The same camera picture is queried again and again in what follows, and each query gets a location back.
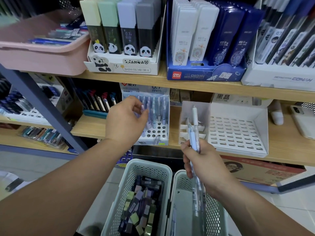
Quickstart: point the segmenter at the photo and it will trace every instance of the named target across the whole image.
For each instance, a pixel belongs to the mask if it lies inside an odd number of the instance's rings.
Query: panda illustration
[[[110,53],[115,53],[118,50],[117,46],[113,43],[108,43],[108,49]]]
[[[94,48],[94,52],[105,53],[104,46],[100,44],[99,40],[95,41],[93,48]]]
[[[132,45],[126,45],[124,52],[126,55],[136,55],[135,48]]]
[[[151,49],[147,46],[144,46],[140,49],[140,56],[151,57]]]
[[[95,67],[98,68],[101,72],[111,72],[112,70],[108,67],[108,64],[104,62],[103,59],[99,58],[98,56],[93,56]]]

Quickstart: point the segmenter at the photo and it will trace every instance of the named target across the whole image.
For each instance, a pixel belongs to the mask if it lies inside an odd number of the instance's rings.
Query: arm
[[[314,236],[266,199],[234,178],[212,145],[200,139],[201,152],[198,154],[189,147],[189,144],[187,141],[181,146],[187,176],[192,178],[189,163],[191,160],[196,174],[205,184],[207,192],[224,206],[243,236]]]
[[[138,140],[147,122],[141,102],[128,97],[111,107],[106,137],[76,159],[0,201],[0,235],[75,233],[118,159]]]

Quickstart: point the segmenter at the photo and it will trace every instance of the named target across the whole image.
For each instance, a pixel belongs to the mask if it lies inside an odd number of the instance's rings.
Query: red label
[[[172,75],[172,79],[180,79],[181,72],[174,71]]]

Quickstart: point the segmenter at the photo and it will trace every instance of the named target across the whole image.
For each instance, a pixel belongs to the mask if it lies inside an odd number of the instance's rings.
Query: tiled floor
[[[0,170],[14,173],[26,181],[37,179],[66,162],[68,161],[56,158],[0,152]],[[95,225],[99,228],[104,226],[112,202],[116,197],[123,173],[122,169],[114,168],[106,184],[83,219],[79,232],[85,234],[85,229],[90,225]],[[304,174],[288,179],[284,183],[289,183],[310,175],[315,175],[315,167],[307,167],[307,171]],[[282,195],[264,192],[258,193],[285,214],[315,233],[315,186]],[[229,233],[232,236],[241,236],[231,218],[228,220],[228,227]]]

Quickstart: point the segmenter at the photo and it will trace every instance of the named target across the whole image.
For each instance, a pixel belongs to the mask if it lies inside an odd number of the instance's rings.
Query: cardboard box
[[[153,57],[142,57],[122,54],[95,53],[92,42],[88,51],[88,62],[84,62],[91,72],[116,73],[116,74],[137,74],[137,75],[158,75],[160,59],[162,55],[162,40],[164,30],[164,16],[161,18],[160,39],[156,45]]]
[[[306,171],[304,166],[282,166],[261,160],[221,155],[227,169],[239,180],[272,185]]]
[[[241,79],[243,85],[315,91],[315,69],[257,64],[255,63],[256,42],[257,38],[247,52],[247,70]]]

